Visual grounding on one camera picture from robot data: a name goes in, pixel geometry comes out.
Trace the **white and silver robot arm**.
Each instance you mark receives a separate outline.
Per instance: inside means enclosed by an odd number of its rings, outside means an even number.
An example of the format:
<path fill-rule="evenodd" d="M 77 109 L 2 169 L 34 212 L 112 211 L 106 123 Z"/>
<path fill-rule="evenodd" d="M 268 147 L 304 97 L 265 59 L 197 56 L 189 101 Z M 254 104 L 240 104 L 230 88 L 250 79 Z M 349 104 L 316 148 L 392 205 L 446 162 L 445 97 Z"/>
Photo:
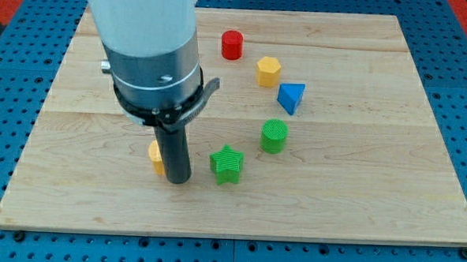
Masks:
<path fill-rule="evenodd" d="M 172 109 L 200 85 L 198 0 L 87 0 L 121 96 Z"/>

